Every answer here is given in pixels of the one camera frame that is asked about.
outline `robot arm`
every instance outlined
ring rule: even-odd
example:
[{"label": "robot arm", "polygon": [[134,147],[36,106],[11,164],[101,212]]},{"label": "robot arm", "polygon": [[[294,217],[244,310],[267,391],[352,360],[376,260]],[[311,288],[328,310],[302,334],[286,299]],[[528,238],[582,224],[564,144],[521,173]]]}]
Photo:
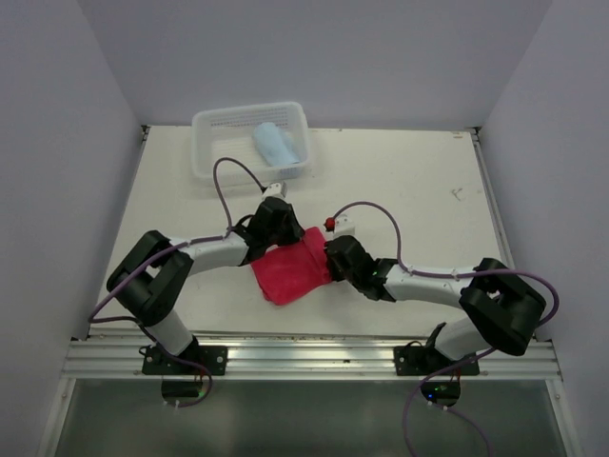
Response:
[{"label": "robot arm", "polygon": [[467,318],[440,324],[423,348],[405,349],[408,364],[431,373],[489,347],[523,355],[537,327],[544,299],[521,278],[490,275],[460,279],[462,273],[506,268],[495,259],[483,259],[472,268],[426,271],[452,279],[435,279],[404,271],[396,259],[373,259],[349,234],[325,245],[328,268],[335,281],[346,279],[371,300],[421,300],[462,308]]},{"label": "robot arm", "polygon": [[[131,280],[116,298],[169,354],[199,362],[198,342],[173,310],[187,277],[213,268],[247,265],[271,246],[296,243],[304,234],[293,207],[285,201],[285,186],[272,184],[247,225],[242,219],[222,240],[173,251]],[[166,238],[156,230],[147,232],[109,276],[108,291],[155,253],[184,241]]]}]

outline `metal frame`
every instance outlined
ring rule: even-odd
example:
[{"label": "metal frame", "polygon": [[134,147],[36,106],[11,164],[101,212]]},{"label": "metal frame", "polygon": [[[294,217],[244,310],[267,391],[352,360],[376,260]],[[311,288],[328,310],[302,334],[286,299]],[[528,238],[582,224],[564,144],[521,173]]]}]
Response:
[{"label": "metal frame", "polygon": [[[478,134],[471,130],[469,133],[500,244],[501,259],[507,266],[513,267],[514,261],[482,158]],[[412,381],[419,378],[396,375],[393,347],[404,346],[414,340],[425,341],[425,338],[412,337],[194,333],[201,345],[228,347],[226,375],[216,378],[219,381]],[[149,340],[138,329],[125,328],[92,328],[87,341],[73,341],[70,344],[38,457],[52,457],[57,449],[76,380],[160,379],[159,376],[144,376],[141,373],[143,359],[138,349],[148,344]],[[551,343],[532,342],[522,357],[494,352],[480,360],[480,369],[479,376],[468,377],[467,381],[545,381],[565,451],[569,457],[583,457]]]},{"label": "metal frame", "polygon": [[[227,346],[228,380],[398,381],[393,348],[414,339],[319,336],[237,336],[195,332],[203,346]],[[87,341],[72,342],[64,376],[72,379],[142,378],[138,353],[149,340],[137,330],[92,330]],[[522,357],[495,352],[480,361],[471,381],[559,380],[550,343],[533,343]],[[146,376],[146,379],[160,379]]]}]

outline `white wall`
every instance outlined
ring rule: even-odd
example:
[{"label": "white wall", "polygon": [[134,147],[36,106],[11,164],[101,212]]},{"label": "white wall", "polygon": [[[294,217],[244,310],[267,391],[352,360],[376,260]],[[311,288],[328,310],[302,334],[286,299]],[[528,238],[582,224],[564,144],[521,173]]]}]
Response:
[{"label": "white wall", "polygon": [[322,127],[479,126],[550,0],[79,0],[138,119],[296,100]]},{"label": "white wall", "polygon": [[0,453],[33,455],[140,129],[74,0],[0,3]]},{"label": "white wall", "polygon": [[559,288],[554,339],[589,456],[609,449],[609,3],[555,0],[482,129],[519,267]]}]

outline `pink towel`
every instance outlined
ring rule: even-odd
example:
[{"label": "pink towel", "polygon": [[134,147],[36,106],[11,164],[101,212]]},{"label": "pink towel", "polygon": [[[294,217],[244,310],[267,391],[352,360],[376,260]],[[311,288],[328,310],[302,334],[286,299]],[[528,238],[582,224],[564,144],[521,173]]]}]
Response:
[{"label": "pink towel", "polygon": [[317,227],[308,228],[304,238],[290,246],[268,252],[251,267],[266,300],[287,305],[314,288],[332,282],[325,264],[324,235]]}]

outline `white table surface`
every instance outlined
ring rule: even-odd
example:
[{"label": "white table surface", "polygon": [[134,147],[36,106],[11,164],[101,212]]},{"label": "white table surface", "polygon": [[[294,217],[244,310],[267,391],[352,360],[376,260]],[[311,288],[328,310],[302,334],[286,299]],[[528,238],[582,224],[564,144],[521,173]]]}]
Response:
[{"label": "white table surface", "polygon": [[[453,268],[475,265],[484,256],[500,257],[469,133],[312,129],[311,140],[312,166],[286,181],[288,201],[303,227],[321,226],[346,203],[370,200],[397,218],[408,264]],[[150,229],[184,238],[224,232],[218,198],[192,176],[189,152],[190,128],[150,129],[107,277]],[[225,195],[233,220],[260,203],[254,185],[228,187]],[[393,228],[382,213],[360,208],[348,214],[373,257],[395,257]],[[193,330],[332,335],[426,336],[439,322],[464,316],[435,304],[369,301],[347,282],[276,307],[264,299],[250,267],[218,268],[189,278],[176,310]],[[100,316],[126,313],[113,301]]]}]

